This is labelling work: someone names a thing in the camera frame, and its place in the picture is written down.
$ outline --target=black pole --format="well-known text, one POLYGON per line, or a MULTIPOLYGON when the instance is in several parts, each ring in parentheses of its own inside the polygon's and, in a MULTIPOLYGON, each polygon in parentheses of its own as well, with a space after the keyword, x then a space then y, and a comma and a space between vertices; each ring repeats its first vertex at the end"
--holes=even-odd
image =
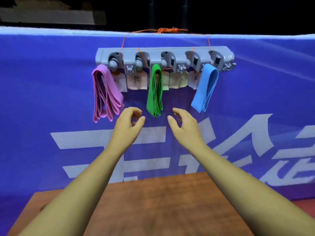
POLYGON ((184 0, 184 4, 181 7, 181 21, 180 21, 180 28, 181 29, 188 29, 188 0, 184 0))
POLYGON ((155 29, 154 28, 154 0, 149 1, 149 23, 148 23, 149 29, 155 29))

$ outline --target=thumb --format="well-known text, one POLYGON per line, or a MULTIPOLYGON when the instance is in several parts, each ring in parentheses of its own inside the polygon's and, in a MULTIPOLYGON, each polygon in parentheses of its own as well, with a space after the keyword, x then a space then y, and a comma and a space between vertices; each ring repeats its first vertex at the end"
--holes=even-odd
POLYGON ((138 119, 137 123, 135 126, 133 126, 133 130, 137 133, 137 135, 139 134, 139 132, 141 131, 143 125, 144 125, 144 122, 146 120, 146 117, 145 116, 142 116, 138 119))
POLYGON ((168 120, 169 126, 172 129, 173 134, 180 129, 176 120, 172 116, 170 115, 167 116, 167 120, 168 120))

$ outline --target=green cloth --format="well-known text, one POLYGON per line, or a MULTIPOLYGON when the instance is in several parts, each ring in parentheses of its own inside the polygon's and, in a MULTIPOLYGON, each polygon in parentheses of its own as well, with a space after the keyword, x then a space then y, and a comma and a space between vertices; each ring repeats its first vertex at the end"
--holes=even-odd
POLYGON ((158 64, 154 64, 151 70, 150 86, 147 101, 147 110, 152 114, 153 117, 161 115, 163 110, 162 106, 162 71, 158 64))

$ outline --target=wall-mounted mop holder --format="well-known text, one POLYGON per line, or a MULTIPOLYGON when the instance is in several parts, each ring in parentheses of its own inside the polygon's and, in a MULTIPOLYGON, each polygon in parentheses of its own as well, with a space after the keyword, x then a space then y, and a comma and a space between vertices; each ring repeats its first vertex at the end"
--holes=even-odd
POLYGON ((171 68, 174 72, 194 68, 201 72, 207 63, 219 71, 230 71, 235 66, 234 54, 226 46, 204 47, 157 47, 157 48, 98 48, 96 64, 106 65, 112 72, 124 69, 126 75, 137 75, 137 71, 158 64, 161 70, 171 68))

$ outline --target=forearm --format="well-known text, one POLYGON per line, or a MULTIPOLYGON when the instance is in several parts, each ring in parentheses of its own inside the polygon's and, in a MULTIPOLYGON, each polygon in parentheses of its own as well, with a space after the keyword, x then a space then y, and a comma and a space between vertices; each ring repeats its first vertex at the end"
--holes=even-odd
POLYGON ((120 152, 104 150, 21 235, 83 235, 119 158, 120 152))
POLYGON ((192 153, 255 235, 311 235, 314 219, 207 146, 192 153))

